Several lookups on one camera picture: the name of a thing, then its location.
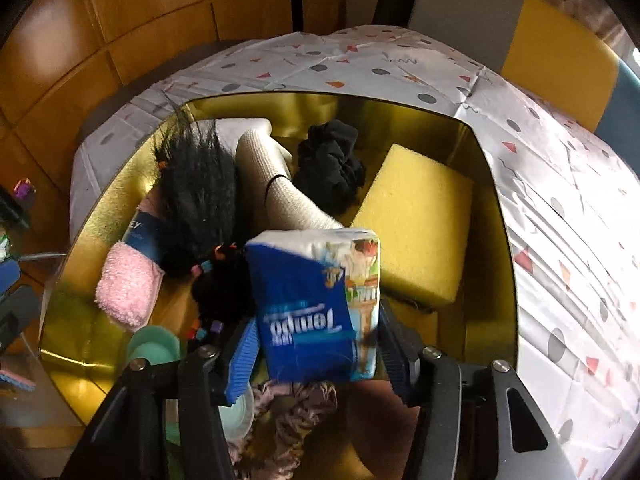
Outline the brown makeup sponge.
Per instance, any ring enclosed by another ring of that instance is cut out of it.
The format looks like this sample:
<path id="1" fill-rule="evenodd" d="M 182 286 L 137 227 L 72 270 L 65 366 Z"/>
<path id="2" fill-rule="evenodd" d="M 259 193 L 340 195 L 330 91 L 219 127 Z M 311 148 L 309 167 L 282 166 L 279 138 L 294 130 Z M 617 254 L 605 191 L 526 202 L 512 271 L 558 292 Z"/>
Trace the brown makeup sponge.
<path id="1" fill-rule="evenodd" d="M 407 408 L 389 382 L 337 388 L 337 411 L 304 445 L 297 479 L 399 479 L 419 410 Z"/>

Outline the green silicone travel bottle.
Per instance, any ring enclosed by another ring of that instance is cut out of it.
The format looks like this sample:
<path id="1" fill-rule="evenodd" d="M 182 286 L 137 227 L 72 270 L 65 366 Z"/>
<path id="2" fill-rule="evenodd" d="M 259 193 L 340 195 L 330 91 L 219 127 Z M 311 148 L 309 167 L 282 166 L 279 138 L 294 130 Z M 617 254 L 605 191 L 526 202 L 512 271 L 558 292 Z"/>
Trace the green silicone travel bottle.
<path id="1" fill-rule="evenodd" d="M 188 354 L 181 353 L 177 336 L 162 326 L 145 326 L 131 337 L 127 348 L 129 363 L 145 359 L 152 365 L 168 367 L 163 376 L 178 382 L 175 387 L 166 387 L 166 393 L 175 401 L 167 415 L 169 441 L 180 441 L 178 417 L 190 401 L 203 410 L 214 410 L 227 441 L 241 439 L 250 431 L 253 425 L 250 411 L 254 408 L 250 385 L 235 404 L 228 405 L 224 397 L 233 339 L 239 336 L 248 320 L 241 322 L 227 335 L 216 330 L 199 334 L 192 340 L 195 347 Z"/>

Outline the blue tissue pack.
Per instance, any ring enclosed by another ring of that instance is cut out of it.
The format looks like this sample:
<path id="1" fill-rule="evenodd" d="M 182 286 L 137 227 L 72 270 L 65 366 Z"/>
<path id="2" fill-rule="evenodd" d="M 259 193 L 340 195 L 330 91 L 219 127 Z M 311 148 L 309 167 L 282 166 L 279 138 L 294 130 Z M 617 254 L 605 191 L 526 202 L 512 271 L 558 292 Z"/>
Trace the blue tissue pack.
<path id="1" fill-rule="evenodd" d="M 265 231 L 245 255 L 270 378 L 360 382 L 376 371 L 380 242 L 362 229 Z"/>

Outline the pink fluffy sock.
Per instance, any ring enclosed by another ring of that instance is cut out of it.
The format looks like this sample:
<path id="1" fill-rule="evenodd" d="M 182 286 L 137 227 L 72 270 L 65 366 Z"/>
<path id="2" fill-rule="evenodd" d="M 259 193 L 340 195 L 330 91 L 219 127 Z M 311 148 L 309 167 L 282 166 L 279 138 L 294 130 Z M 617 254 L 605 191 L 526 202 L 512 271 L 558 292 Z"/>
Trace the pink fluffy sock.
<path id="1" fill-rule="evenodd" d="M 125 234 L 108 251 L 96 285 L 96 304 L 130 332 L 148 324 L 160 293 L 164 226 L 160 191 L 153 186 L 137 206 Z"/>

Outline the yellow sponge block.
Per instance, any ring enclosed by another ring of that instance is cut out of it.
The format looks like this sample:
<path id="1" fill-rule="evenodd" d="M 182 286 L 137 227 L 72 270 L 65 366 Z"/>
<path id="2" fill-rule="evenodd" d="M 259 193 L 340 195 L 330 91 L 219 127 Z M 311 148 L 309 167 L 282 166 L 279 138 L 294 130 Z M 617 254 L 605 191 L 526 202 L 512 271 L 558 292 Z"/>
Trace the yellow sponge block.
<path id="1" fill-rule="evenodd" d="M 473 186 L 440 162 L 392 145 L 352 220 L 378 236 L 384 288 L 434 310 L 456 301 Z"/>

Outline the beige bandage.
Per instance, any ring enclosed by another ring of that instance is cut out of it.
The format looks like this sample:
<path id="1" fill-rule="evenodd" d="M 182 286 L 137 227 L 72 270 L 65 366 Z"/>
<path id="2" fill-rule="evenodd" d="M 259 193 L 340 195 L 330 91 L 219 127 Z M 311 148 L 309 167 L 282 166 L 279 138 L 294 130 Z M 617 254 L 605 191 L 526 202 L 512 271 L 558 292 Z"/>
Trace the beige bandage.
<path id="1" fill-rule="evenodd" d="M 257 232 L 343 227 L 296 188 L 288 169 L 291 154 L 271 136 L 245 131 L 234 159 Z"/>

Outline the black scrunchie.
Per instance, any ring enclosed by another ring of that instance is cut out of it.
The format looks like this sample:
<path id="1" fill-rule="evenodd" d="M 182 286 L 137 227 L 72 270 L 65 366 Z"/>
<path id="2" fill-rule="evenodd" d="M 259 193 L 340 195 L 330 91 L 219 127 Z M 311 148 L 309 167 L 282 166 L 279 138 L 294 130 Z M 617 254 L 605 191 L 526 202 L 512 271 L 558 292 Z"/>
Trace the black scrunchie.
<path id="1" fill-rule="evenodd" d="M 340 120 L 308 129 L 297 147 L 293 183 L 321 210 L 336 216 L 355 200 L 366 180 L 366 167 L 354 155 L 358 130 Z"/>

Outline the white sponge block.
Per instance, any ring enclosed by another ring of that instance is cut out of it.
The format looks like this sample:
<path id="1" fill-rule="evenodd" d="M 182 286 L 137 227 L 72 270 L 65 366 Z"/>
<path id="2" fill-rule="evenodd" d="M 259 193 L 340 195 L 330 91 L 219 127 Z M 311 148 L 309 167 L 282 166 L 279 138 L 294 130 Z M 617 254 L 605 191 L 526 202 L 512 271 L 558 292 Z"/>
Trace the white sponge block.
<path id="1" fill-rule="evenodd" d="M 235 157 L 239 140 L 247 131 L 254 131 L 262 136 L 271 136 L 272 125 L 266 118 L 222 118 L 198 120 L 192 124 L 192 131 L 206 132 L 213 128 L 220 145 Z"/>

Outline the patterned white tablecloth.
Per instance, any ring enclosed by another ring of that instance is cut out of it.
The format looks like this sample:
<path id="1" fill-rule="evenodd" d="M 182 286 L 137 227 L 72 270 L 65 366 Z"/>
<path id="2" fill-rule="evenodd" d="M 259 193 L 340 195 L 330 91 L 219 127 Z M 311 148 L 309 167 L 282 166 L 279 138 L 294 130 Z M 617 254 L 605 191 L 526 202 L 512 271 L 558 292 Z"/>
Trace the patterned white tablecloth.
<path id="1" fill-rule="evenodd" d="M 341 92 L 468 124 L 497 188 L 514 258 L 518 374 L 581 479 L 600 479 L 639 422 L 639 181 L 608 145 L 472 58 L 403 28 L 253 40 L 162 78 L 80 144 L 77 232 L 172 103 L 255 90 Z"/>

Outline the grey yellow blue sofa backrest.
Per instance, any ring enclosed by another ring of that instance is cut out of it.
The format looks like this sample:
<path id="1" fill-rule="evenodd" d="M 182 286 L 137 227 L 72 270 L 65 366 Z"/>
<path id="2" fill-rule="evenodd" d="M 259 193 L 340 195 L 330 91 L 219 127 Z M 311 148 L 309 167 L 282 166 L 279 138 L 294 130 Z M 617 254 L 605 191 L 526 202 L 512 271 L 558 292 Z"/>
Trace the grey yellow blue sofa backrest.
<path id="1" fill-rule="evenodd" d="M 544 0 L 416 0 L 409 26 L 533 92 L 639 167 L 639 78 Z"/>

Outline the wooden wall cabinet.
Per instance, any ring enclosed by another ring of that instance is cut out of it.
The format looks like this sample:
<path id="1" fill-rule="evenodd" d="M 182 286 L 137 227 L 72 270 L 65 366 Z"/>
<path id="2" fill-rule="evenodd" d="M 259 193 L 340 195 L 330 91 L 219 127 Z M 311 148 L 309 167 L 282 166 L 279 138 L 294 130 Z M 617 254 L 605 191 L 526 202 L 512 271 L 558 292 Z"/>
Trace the wooden wall cabinet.
<path id="1" fill-rule="evenodd" d="M 1 0 L 1 180 L 36 187 L 28 246 L 66 243 L 78 132 L 109 96 L 194 47 L 343 21 L 344 0 Z"/>

